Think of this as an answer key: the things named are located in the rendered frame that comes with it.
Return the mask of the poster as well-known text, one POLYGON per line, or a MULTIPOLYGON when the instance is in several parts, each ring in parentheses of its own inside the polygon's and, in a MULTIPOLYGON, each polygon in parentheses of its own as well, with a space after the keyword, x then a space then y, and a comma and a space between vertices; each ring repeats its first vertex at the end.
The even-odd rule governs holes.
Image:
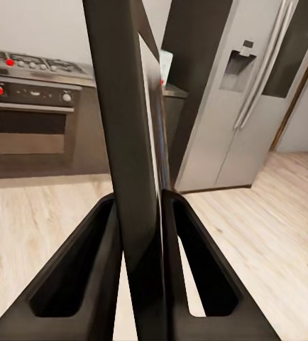
POLYGON ((167 341, 160 57, 142 0, 82 0, 138 341, 167 341))

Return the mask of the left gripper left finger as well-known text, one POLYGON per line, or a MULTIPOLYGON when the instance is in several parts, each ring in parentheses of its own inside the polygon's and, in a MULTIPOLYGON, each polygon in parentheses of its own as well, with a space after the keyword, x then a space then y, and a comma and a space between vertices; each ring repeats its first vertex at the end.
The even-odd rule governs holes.
POLYGON ((123 245, 102 197, 0 318, 0 341, 112 341, 123 245))

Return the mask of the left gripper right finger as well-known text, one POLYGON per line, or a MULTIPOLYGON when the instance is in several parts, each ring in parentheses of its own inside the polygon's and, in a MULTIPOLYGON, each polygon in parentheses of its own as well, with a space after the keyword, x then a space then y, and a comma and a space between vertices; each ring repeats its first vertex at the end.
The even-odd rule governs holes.
POLYGON ((190 203, 162 192, 167 341, 281 341, 190 203), (206 317, 189 312, 178 237, 206 317))

